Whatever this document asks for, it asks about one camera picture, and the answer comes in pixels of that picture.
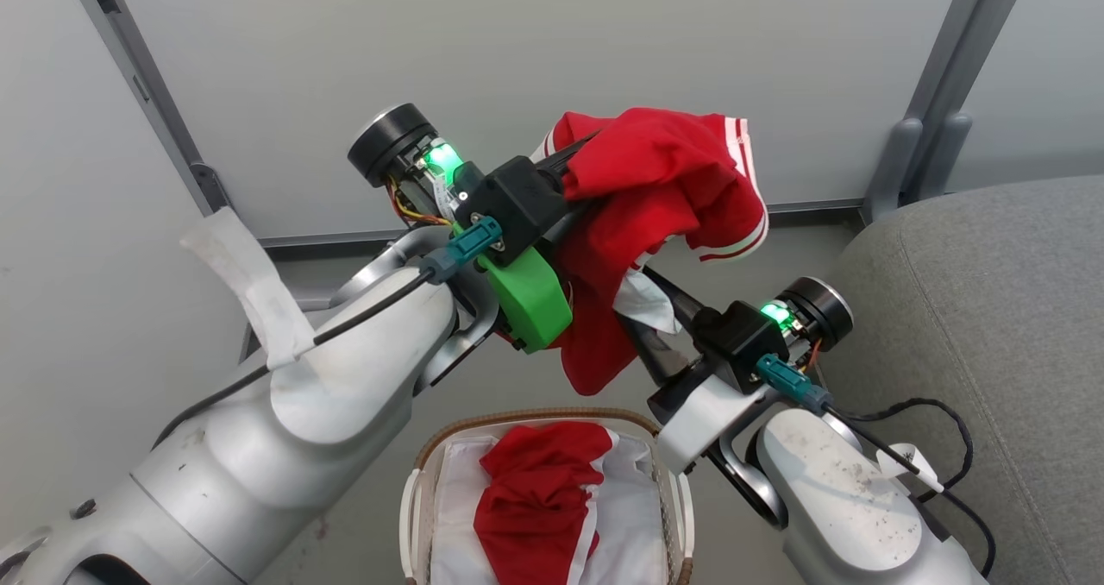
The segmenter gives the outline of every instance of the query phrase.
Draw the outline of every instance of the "gray cushion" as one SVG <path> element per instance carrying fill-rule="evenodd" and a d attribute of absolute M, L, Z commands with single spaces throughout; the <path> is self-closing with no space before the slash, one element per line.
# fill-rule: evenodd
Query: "gray cushion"
<path fill-rule="evenodd" d="M 841 408 L 938 397 L 976 459 L 957 493 L 997 536 L 995 585 L 1104 583 L 1104 177 L 962 192 L 904 208 L 848 246 L 829 283 L 856 330 L 822 360 Z M 942 479 L 954 424 L 909 411 L 872 424 Z M 977 529 L 930 506 L 980 564 Z"/>

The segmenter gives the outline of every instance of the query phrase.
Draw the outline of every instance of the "black cable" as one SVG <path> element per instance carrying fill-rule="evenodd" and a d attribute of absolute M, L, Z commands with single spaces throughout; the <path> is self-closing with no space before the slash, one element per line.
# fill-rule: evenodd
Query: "black cable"
<path fill-rule="evenodd" d="M 427 279 L 429 279 L 429 275 L 431 275 L 429 270 L 421 272 L 421 274 L 418 274 L 417 277 L 412 278 L 410 283 L 406 283 L 406 285 L 399 287 L 397 290 L 394 290 L 394 292 L 388 295 L 388 298 L 381 299 L 381 301 L 375 302 L 375 305 L 368 307 L 368 309 L 362 310 L 362 312 L 354 315 L 354 317 L 351 318 L 350 320 L 346 322 L 340 322 L 340 325 L 332 327 L 332 329 L 327 330 L 325 333 L 316 334 L 315 345 L 322 345 L 323 342 L 332 340 L 332 338 L 338 337 L 338 334 L 347 333 L 349 332 L 349 330 L 354 329 L 354 327 L 361 326 L 363 325 L 363 322 L 367 322 L 371 320 L 371 318 L 376 317 L 376 315 L 382 313 L 383 310 L 388 309 L 388 307 L 394 305 L 394 302 L 399 302 L 400 299 L 405 298 L 406 295 L 410 295 L 415 289 L 417 289 L 417 287 L 421 286 L 422 283 L 426 283 Z M 252 370 L 252 372 L 250 372 L 245 377 L 242 377 L 242 380 L 236 381 L 236 383 L 232 385 L 229 385 L 226 389 L 217 393 L 214 393 L 214 395 L 209 395 L 208 397 L 198 401 L 195 404 L 189 405 L 189 407 L 184 408 L 182 413 L 179 413 L 179 415 L 173 417 L 172 421 L 169 422 L 169 425 L 164 426 L 164 429 L 161 430 L 161 434 L 157 437 L 157 440 L 153 440 L 153 447 L 150 448 L 150 451 L 157 448 L 157 446 L 160 445 L 162 440 L 169 438 L 169 435 L 171 435 L 171 433 L 173 433 L 178 427 L 180 427 L 180 424 L 184 423 L 188 419 L 191 419 L 195 415 L 199 415 L 199 413 L 202 413 L 203 411 L 205 411 L 205 408 L 211 407 L 211 405 L 217 404 L 219 401 L 223 401 L 225 400 L 225 397 L 234 395 L 234 393 L 242 391 L 243 389 L 255 383 L 256 381 L 261 380 L 261 377 L 264 377 L 267 374 L 268 374 L 267 365 L 261 365 L 256 370 Z"/>
<path fill-rule="evenodd" d="M 153 440 L 153 447 L 150 447 L 149 450 L 152 451 L 155 448 L 157 448 L 157 446 L 160 445 L 162 440 L 169 438 L 170 433 L 173 433 L 178 427 L 180 427 L 180 424 L 184 423 L 188 419 L 191 419 L 195 415 L 199 415 L 199 413 L 202 413 L 205 408 L 209 407 L 209 405 L 217 404 L 219 401 L 223 401 L 225 400 L 225 397 L 234 395 L 234 393 L 237 393 L 243 389 L 247 387 L 248 385 L 255 383 L 256 381 L 259 381 L 261 377 L 265 377 L 265 375 L 267 374 L 268 374 L 267 365 L 261 365 L 256 370 L 252 370 L 252 372 L 250 372 L 245 377 L 242 377 L 242 380 L 236 381 L 236 383 L 232 385 L 229 385 L 226 389 L 217 393 L 214 393 L 214 395 L 205 396 L 203 400 L 198 401 L 195 404 L 189 405 L 189 407 L 184 408 L 182 413 L 179 413 L 179 415 L 173 417 L 172 421 L 169 422 L 169 425 L 164 426 L 164 429 L 161 430 L 160 435 L 158 435 L 157 440 Z"/>
<path fill-rule="evenodd" d="M 31 552 L 30 551 L 20 551 L 18 553 L 15 553 L 14 555 L 12 555 L 12 556 L 6 559 L 4 561 L 0 562 L 0 579 L 2 579 L 4 576 L 7 576 L 8 573 L 11 572 L 11 568 L 15 567 L 17 565 L 20 565 L 20 564 L 24 563 L 26 561 L 26 557 L 30 557 L 30 556 L 31 556 Z"/>
<path fill-rule="evenodd" d="M 354 317 L 350 320 L 340 322 L 340 325 L 332 327 L 332 329 L 327 330 L 325 333 L 317 334 L 315 338 L 315 345 L 322 345 L 323 342 L 330 341 L 331 338 L 336 338 L 338 334 L 347 333 L 349 330 L 355 329 L 357 326 L 361 326 L 363 322 L 371 320 L 371 318 L 375 318 L 376 315 L 383 312 L 383 310 L 388 309 L 391 305 L 394 305 L 394 302 L 399 302 L 401 299 L 406 298 L 406 295 L 416 290 L 422 283 L 428 281 L 432 275 L 433 272 L 429 270 L 420 272 L 417 277 L 412 278 L 410 283 L 406 283 L 406 285 L 399 287 L 397 290 L 388 295 L 388 298 L 381 299 L 381 301 L 375 302 L 375 305 L 368 307 L 368 309 L 362 310 L 362 312 L 354 315 Z"/>
<path fill-rule="evenodd" d="M 884 451 L 887 456 L 893 458 L 894 461 L 904 467 L 905 470 L 915 476 L 920 475 L 920 469 L 916 468 L 914 464 L 912 464 L 901 454 L 898 454 L 898 451 L 894 448 L 891 448 L 883 440 L 872 435 L 871 433 L 867 432 L 862 426 L 856 423 L 856 421 L 849 419 L 847 415 L 843 415 L 843 413 L 837 411 L 831 404 L 825 404 L 824 411 L 829 415 L 836 416 L 837 419 L 842 421 L 843 425 L 846 425 L 848 428 L 851 428 L 851 432 L 862 437 L 864 440 L 867 440 L 867 443 L 873 445 L 875 448 L 879 448 L 879 450 Z M 952 506 L 962 510 L 962 512 L 966 514 L 966 517 L 969 518 L 972 521 L 974 521 L 974 524 L 976 524 L 977 528 L 981 530 L 981 535 L 985 536 L 986 556 L 985 556 L 985 564 L 981 566 L 981 570 L 979 572 L 983 578 L 988 578 L 989 572 L 990 570 L 992 570 L 992 562 L 996 561 L 997 559 L 997 541 L 992 538 L 992 531 L 989 530 L 989 525 L 986 524 L 984 520 L 981 520 L 981 517 L 979 517 L 977 512 L 972 510 L 969 506 L 967 506 L 962 501 L 962 499 L 955 497 L 951 491 L 946 490 L 946 487 L 944 487 L 943 492 L 941 492 L 940 494 L 946 498 L 946 500 L 949 501 Z"/>
<path fill-rule="evenodd" d="M 963 466 L 959 468 L 958 472 L 951 476 L 951 479 L 948 479 L 946 483 L 943 483 L 943 488 L 951 488 L 955 483 L 962 481 L 963 478 L 966 477 L 966 474 L 969 472 L 969 468 L 974 466 L 974 439 L 969 435 L 969 428 L 966 427 L 966 421 L 963 421 L 962 416 L 958 415 L 958 413 L 955 413 L 954 408 L 949 407 L 949 405 L 946 405 L 938 400 L 912 397 L 912 400 L 901 401 L 900 404 L 891 405 L 889 408 L 878 413 L 869 413 L 869 415 L 856 415 L 856 413 L 847 413 L 839 410 L 837 410 L 837 413 L 851 421 L 867 421 L 869 423 L 869 421 L 888 419 L 891 416 L 896 415 L 896 413 L 914 407 L 914 405 L 934 405 L 934 407 L 943 411 L 947 414 L 947 416 L 954 419 L 955 425 L 958 426 L 958 434 L 962 435 L 963 444 L 966 446 L 966 455 L 963 455 Z M 934 490 L 926 491 L 924 494 L 920 496 L 919 501 L 926 503 L 934 498 L 935 494 L 936 492 Z"/>

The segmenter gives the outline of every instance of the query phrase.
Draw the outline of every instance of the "teal connector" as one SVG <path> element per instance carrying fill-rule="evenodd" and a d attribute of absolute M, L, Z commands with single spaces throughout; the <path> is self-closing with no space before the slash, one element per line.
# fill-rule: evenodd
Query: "teal connector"
<path fill-rule="evenodd" d="M 429 272 L 429 283 L 437 286 L 447 281 L 464 264 L 479 257 L 491 244 L 502 238 L 502 227 L 489 215 L 482 216 L 471 227 L 465 228 L 444 247 L 429 252 L 422 258 L 418 268 Z"/>
<path fill-rule="evenodd" d="M 482 216 L 471 227 L 465 228 L 460 235 L 455 236 L 445 251 L 461 266 L 479 257 L 481 252 L 489 249 L 491 244 L 502 238 L 502 227 L 497 220 L 489 215 Z"/>
<path fill-rule="evenodd" d="M 831 393 L 813 384 L 808 376 L 774 354 L 761 358 L 755 364 L 755 373 L 775 391 L 809 411 L 820 413 L 825 404 L 832 403 Z"/>

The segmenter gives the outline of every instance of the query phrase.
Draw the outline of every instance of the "metal frame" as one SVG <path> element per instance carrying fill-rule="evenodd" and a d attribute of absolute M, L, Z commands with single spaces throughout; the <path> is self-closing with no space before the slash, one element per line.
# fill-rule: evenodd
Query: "metal frame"
<path fill-rule="evenodd" d="M 962 105 L 1015 3 L 951 0 L 905 117 L 893 126 L 867 189 L 864 222 L 946 191 L 974 123 Z"/>
<path fill-rule="evenodd" d="M 808 203 L 768 204 L 767 214 L 772 228 L 825 226 L 843 224 L 852 231 L 862 231 L 859 214 L 860 200 L 808 201 Z M 268 251 L 275 263 L 299 259 L 335 259 L 344 257 L 374 257 L 388 244 L 405 234 L 396 231 L 355 231 L 349 234 L 289 235 L 284 238 L 261 238 L 261 246 Z"/>
<path fill-rule="evenodd" d="M 219 184 L 214 169 L 202 164 L 199 149 L 177 109 L 172 95 L 157 70 L 153 55 L 130 17 L 125 0 L 81 0 L 104 45 L 130 86 L 138 106 L 149 120 L 169 160 L 180 173 L 203 215 L 213 214 L 230 201 Z"/>

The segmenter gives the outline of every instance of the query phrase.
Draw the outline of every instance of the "white wall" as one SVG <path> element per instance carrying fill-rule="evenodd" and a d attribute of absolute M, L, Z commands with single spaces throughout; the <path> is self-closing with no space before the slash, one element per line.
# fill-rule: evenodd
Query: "white wall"
<path fill-rule="evenodd" d="M 259 235 L 397 222 L 344 156 L 415 102 L 490 171 L 564 110 L 750 117 L 768 203 L 863 195 L 951 0 L 126 0 Z"/>
<path fill-rule="evenodd" d="M 0 545 L 123 479 L 245 318 L 78 0 L 0 0 Z"/>
<path fill-rule="evenodd" d="M 1017 0 L 963 110 L 949 191 L 1104 172 L 1104 3 Z"/>

